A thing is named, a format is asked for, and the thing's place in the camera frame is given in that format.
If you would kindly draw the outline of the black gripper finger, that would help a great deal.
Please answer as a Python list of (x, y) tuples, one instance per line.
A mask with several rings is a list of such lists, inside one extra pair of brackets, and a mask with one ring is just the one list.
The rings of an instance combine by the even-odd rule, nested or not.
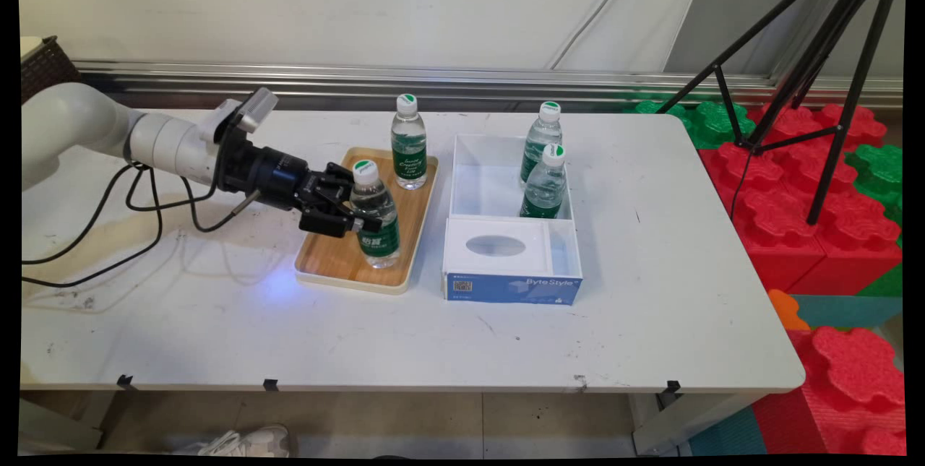
[(328, 163), (323, 172), (317, 174), (317, 191), (328, 196), (349, 197), (353, 187), (353, 173), (336, 163)]
[(381, 219), (356, 212), (324, 195), (311, 195), (301, 205), (301, 229), (308, 233), (344, 238), (349, 232), (378, 233), (382, 225)]

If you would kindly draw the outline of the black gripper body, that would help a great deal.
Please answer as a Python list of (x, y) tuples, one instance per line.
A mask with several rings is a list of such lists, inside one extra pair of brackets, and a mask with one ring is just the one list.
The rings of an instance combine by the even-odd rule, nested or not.
[(250, 196), (280, 210), (304, 210), (310, 180), (306, 160), (271, 147), (255, 147), (245, 134), (228, 134), (220, 143), (217, 187)]

